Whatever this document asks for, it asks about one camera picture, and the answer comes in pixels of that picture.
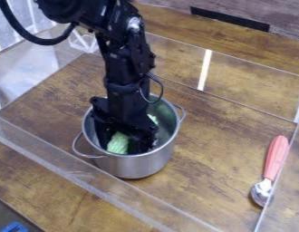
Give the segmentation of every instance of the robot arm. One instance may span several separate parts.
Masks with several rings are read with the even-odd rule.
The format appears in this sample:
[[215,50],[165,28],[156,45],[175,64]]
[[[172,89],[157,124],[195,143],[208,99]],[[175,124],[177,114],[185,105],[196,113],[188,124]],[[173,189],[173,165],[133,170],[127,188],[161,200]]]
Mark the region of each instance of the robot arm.
[[[35,0],[35,2],[51,20],[63,24],[72,23],[63,35],[65,38],[76,25],[96,33],[105,61],[104,84],[108,91],[107,99],[101,97],[91,99],[100,146],[107,149],[111,138],[119,131],[129,138],[128,154],[147,152],[157,143],[159,131],[148,116],[148,107],[153,103],[149,101],[149,79],[161,86],[163,84],[149,73],[155,68],[156,56],[147,43],[145,27],[137,9],[127,0]],[[15,27],[16,18],[15,15],[13,18],[9,16],[11,10],[7,11],[7,0],[0,0],[0,6]],[[32,42],[45,40],[33,35],[23,37]]]

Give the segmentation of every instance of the pot handle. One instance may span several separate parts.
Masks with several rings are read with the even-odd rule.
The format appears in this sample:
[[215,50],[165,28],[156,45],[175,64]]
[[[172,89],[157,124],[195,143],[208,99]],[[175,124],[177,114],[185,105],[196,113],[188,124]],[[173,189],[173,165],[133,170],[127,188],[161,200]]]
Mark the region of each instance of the pot handle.
[[184,108],[180,105],[177,105],[177,104],[173,104],[173,105],[179,110],[181,110],[181,119],[180,119],[180,124],[181,124],[184,119],[187,118],[187,113],[185,113]]
[[80,138],[83,138],[84,136],[84,132],[81,131],[76,137],[76,139],[73,140],[73,143],[72,143],[72,150],[75,151],[75,153],[81,156],[81,157],[85,157],[85,158],[89,158],[89,159],[100,159],[100,158],[104,158],[107,156],[97,156],[97,155],[88,155],[88,154],[84,154],[83,152],[80,152],[77,150],[77,142],[80,140]]

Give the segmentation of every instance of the black wire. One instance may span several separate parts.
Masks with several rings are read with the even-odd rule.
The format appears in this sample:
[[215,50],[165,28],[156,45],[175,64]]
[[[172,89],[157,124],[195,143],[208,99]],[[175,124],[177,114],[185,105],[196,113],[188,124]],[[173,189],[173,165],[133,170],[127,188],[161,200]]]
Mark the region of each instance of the black wire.
[[33,34],[31,34],[27,29],[23,27],[23,25],[20,24],[16,16],[12,13],[12,10],[9,8],[8,2],[7,0],[0,0],[0,9],[5,15],[5,18],[9,22],[9,24],[12,25],[12,27],[15,28],[15,30],[17,31],[17,33],[23,36],[23,38],[25,38],[28,41],[31,41],[35,44],[39,45],[56,45],[60,42],[63,42],[71,35],[72,30],[75,29],[75,27],[77,26],[77,23],[71,23],[71,25],[68,26],[67,30],[64,31],[63,35],[59,36],[55,39],[43,39],[39,38],[37,36],[35,36]]
[[144,96],[143,89],[140,88],[139,90],[140,90],[140,94],[141,94],[141,97],[143,97],[144,101],[145,101],[148,104],[155,104],[155,103],[157,103],[157,102],[161,100],[161,98],[163,98],[163,89],[164,89],[164,86],[163,86],[163,82],[160,81],[160,79],[159,79],[151,72],[147,74],[147,76],[148,76],[156,83],[159,83],[160,86],[161,86],[161,93],[160,93],[159,99],[157,99],[156,101],[149,101],[149,100],[147,99],[147,97]]

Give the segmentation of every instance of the metal pot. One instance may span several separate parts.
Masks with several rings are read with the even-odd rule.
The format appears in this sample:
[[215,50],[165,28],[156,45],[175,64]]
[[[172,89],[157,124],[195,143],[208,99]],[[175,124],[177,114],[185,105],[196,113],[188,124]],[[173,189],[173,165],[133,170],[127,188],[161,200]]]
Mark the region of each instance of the metal pot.
[[[152,101],[157,100],[157,96],[153,94],[149,98]],[[181,110],[181,119],[175,110],[175,106]],[[72,144],[75,153],[79,156],[93,159],[95,163],[103,170],[109,172],[113,176],[124,179],[145,178],[160,171],[173,156],[175,136],[179,132],[180,124],[185,119],[184,109],[165,99],[161,99],[157,103],[149,106],[149,114],[156,116],[159,121],[159,145],[155,150],[136,155],[116,154],[108,152],[99,146],[91,111],[92,108],[89,108],[84,116],[83,132],[79,134]],[[83,135],[92,145],[92,155],[83,154],[76,148]]]

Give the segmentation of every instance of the red spoon handle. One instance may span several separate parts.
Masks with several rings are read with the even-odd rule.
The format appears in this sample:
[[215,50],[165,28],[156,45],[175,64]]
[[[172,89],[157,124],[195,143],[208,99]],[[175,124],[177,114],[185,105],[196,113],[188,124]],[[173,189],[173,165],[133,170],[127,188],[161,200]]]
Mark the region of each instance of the red spoon handle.
[[269,179],[271,181],[276,180],[283,165],[283,161],[287,157],[288,149],[289,149],[288,139],[281,135],[277,136],[277,138],[273,139],[271,143],[269,151],[267,154],[264,178]]

